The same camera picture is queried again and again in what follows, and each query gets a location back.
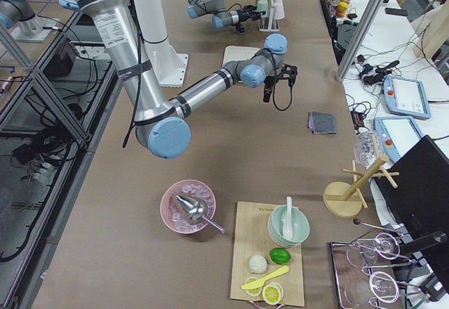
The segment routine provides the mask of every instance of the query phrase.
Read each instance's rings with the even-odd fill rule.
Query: round wooden base
[[[343,194],[351,185],[336,181],[326,186],[323,193],[324,204],[329,211],[342,218],[353,218],[362,210],[362,202],[356,193],[347,200],[342,200]]]

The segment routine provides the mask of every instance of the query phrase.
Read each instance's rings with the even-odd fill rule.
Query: stacked bowl
[[[292,208],[292,229],[293,238],[287,240],[282,235],[283,224],[287,217],[287,206],[277,206],[268,218],[268,234],[271,239],[279,246],[290,248],[299,246],[308,238],[310,233],[310,225],[306,216],[296,207]]]

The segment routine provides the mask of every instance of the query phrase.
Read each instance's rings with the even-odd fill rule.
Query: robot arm
[[[265,48],[251,60],[227,63],[167,100],[152,63],[141,48],[137,27],[128,10],[129,0],[66,1],[66,7],[73,8],[76,3],[81,12],[92,17],[129,98],[137,102],[134,118],[136,136],[158,157],[174,158],[187,149],[191,133],[184,118],[194,110],[239,80],[256,87],[283,68],[287,41],[282,35],[273,34],[265,41]]]
[[[42,25],[27,0],[0,0],[0,24],[10,29],[20,23],[23,34],[31,36],[42,31]]]
[[[257,7],[252,5],[244,6],[236,11],[226,11],[225,0],[188,0],[187,12],[190,18],[194,19],[206,14],[213,14],[213,24],[215,28],[235,26],[240,33],[245,32],[241,25],[248,19],[259,20],[262,13],[257,12]]]

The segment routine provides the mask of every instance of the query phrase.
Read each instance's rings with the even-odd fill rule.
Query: metal scoop
[[[203,200],[179,192],[174,198],[174,205],[188,223],[195,224],[205,220],[217,228],[222,234],[225,233],[225,229],[222,226],[212,221],[212,219],[206,215],[208,213],[208,205],[206,205]]]

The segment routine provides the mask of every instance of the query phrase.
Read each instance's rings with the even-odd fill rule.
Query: white spoon
[[[283,223],[282,236],[287,240],[291,240],[293,238],[291,197],[287,197],[287,217],[285,223]]]

